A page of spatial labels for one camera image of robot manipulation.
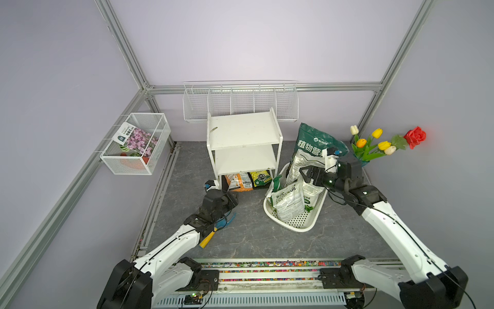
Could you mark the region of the orange packet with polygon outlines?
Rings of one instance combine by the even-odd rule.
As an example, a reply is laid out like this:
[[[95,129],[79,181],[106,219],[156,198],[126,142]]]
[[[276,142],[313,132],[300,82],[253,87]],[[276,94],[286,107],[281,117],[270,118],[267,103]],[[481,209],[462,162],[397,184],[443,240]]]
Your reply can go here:
[[[253,191],[253,182],[248,173],[229,174],[225,176],[228,190],[234,192]]]

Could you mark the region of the white green small bag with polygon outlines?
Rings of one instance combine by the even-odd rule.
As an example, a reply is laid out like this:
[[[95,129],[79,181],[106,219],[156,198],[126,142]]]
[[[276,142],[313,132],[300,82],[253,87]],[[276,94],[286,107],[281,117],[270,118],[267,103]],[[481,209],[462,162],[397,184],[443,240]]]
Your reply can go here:
[[[302,179],[302,176],[299,176],[297,181],[301,181],[303,185],[303,195],[304,195],[304,211],[305,212],[311,212],[312,210],[315,209],[316,204],[319,200],[319,197],[323,191],[322,187],[317,187],[312,184],[307,184],[304,182]],[[271,194],[274,192],[277,192],[281,189],[284,189],[287,187],[286,179],[282,175],[278,175],[277,177],[274,178],[271,184]]]

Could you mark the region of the white fertilizer bag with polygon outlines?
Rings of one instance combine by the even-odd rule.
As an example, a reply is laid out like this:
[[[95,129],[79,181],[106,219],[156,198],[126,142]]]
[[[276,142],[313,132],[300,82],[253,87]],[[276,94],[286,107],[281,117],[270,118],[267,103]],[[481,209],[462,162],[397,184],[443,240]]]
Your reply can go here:
[[[286,183],[292,184],[297,181],[300,176],[299,169],[308,166],[325,167],[325,162],[322,157],[315,157],[302,149],[298,149],[293,155],[289,165]]]

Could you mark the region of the tall green soil bag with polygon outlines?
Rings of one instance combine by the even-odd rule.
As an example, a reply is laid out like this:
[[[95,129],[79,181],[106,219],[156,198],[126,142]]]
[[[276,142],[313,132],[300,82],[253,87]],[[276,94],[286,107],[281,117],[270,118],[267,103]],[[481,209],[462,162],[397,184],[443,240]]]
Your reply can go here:
[[[321,157],[324,149],[338,151],[337,156],[344,156],[349,152],[348,147],[334,136],[302,123],[298,129],[293,154],[295,155],[298,150],[301,150],[313,157]]]

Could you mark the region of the green yellow packet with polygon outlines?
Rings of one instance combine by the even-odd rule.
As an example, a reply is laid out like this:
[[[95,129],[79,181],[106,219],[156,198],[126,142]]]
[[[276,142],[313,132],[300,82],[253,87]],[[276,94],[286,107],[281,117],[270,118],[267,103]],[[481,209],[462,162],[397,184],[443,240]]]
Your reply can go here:
[[[268,170],[253,171],[249,173],[249,176],[252,180],[254,188],[264,187],[266,185],[269,185],[272,181],[271,174]]]

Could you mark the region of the black rose soil bag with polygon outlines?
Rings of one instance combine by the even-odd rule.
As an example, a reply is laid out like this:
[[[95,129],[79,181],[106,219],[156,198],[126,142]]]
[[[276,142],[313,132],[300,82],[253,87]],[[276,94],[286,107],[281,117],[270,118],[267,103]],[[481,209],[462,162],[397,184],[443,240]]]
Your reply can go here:
[[[280,221],[287,222],[304,212],[304,195],[302,182],[296,181],[271,194],[272,207]]]

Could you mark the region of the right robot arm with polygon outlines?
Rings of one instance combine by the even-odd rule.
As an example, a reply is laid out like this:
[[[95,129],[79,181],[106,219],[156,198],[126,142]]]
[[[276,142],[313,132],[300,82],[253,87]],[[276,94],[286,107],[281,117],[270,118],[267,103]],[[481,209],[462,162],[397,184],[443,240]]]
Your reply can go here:
[[[354,255],[339,269],[322,269],[324,288],[372,286],[401,302],[405,308],[458,308],[466,293],[468,276],[437,257],[402,222],[387,198],[365,185],[360,162],[339,159],[334,167],[299,169],[305,182],[338,193],[344,203],[368,222],[386,241],[404,268],[392,270]]]

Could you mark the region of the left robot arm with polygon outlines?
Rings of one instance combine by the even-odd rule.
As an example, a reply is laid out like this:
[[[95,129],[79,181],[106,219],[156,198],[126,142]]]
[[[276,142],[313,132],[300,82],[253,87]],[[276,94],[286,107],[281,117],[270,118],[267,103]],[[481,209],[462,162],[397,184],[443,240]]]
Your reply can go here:
[[[114,267],[97,308],[152,308],[177,290],[216,289],[218,276],[204,275],[201,264],[185,254],[212,235],[237,205],[237,193],[209,189],[198,212],[170,238],[145,256]]]

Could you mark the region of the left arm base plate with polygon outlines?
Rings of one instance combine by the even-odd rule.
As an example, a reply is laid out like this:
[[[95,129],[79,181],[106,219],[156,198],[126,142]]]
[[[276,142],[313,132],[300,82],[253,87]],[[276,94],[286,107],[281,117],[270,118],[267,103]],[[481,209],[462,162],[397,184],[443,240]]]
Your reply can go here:
[[[219,286],[218,270],[200,270],[192,275],[187,285],[177,288],[175,292],[216,291]]]

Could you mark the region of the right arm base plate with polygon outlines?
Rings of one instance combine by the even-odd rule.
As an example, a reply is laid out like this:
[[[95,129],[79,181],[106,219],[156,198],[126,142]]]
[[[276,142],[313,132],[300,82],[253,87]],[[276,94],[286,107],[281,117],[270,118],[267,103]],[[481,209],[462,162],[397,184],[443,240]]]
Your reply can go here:
[[[357,281],[351,269],[347,267],[320,269],[317,279],[322,282],[324,289],[364,290],[374,288],[372,285]]]

